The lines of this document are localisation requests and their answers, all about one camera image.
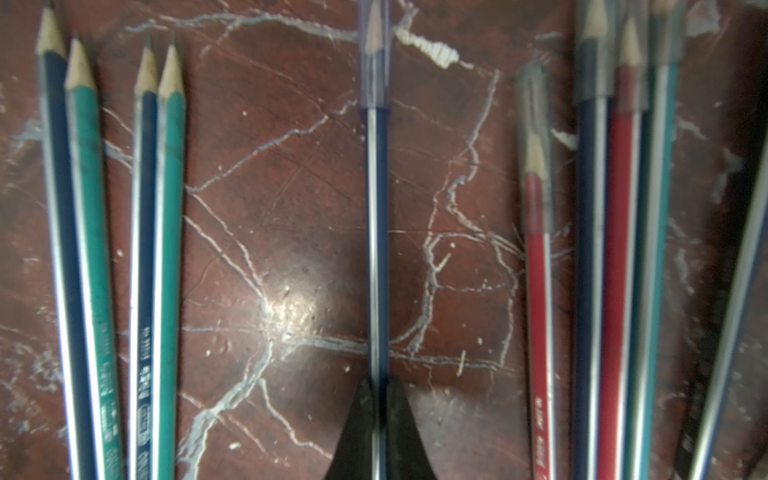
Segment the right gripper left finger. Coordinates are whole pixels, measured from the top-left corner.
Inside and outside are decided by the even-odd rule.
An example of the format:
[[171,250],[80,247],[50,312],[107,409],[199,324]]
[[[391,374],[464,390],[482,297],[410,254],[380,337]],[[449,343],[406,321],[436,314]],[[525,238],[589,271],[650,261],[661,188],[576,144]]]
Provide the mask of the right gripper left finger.
[[325,480],[371,480],[374,395],[363,379],[350,406]]

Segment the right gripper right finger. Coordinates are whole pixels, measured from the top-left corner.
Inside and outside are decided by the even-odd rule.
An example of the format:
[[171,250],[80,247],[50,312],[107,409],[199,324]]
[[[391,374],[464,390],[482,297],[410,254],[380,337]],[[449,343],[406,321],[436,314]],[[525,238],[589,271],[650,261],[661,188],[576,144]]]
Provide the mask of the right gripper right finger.
[[403,383],[392,377],[386,389],[389,479],[436,480]]

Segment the dark blue printed pencil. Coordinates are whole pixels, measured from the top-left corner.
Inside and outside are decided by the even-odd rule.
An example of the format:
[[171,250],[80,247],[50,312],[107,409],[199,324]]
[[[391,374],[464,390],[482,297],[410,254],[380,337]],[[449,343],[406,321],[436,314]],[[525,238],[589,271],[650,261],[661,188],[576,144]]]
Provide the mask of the dark blue printed pencil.
[[134,87],[128,477],[151,477],[152,335],[157,167],[157,60],[142,49]]

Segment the green pencil with eraser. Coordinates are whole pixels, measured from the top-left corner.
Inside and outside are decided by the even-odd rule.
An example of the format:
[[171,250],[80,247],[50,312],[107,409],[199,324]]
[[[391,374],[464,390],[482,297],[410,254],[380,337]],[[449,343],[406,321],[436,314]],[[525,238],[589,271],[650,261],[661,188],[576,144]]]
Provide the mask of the green pencil with eraser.
[[185,133],[183,68],[176,42],[172,41],[158,88],[157,111],[152,316],[153,479],[175,477]]

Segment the red capped pencil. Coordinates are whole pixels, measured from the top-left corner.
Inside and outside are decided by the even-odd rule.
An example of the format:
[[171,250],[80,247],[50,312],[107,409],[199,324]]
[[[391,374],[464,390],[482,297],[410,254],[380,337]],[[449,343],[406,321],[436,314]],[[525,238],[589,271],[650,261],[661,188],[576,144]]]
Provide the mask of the red capped pencil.
[[515,80],[517,146],[525,238],[532,477],[556,477],[553,312],[550,233],[553,227],[548,76],[539,61]]

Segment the dark blue capped pencil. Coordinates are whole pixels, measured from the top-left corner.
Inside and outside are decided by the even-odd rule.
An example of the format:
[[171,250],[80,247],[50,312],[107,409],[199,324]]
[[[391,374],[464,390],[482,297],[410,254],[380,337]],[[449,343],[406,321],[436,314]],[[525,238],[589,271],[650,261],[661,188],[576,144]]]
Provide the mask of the dark blue capped pencil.
[[365,123],[369,379],[373,395],[371,477],[387,479],[389,380],[387,121],[391,3],[358,3],[359,108]]

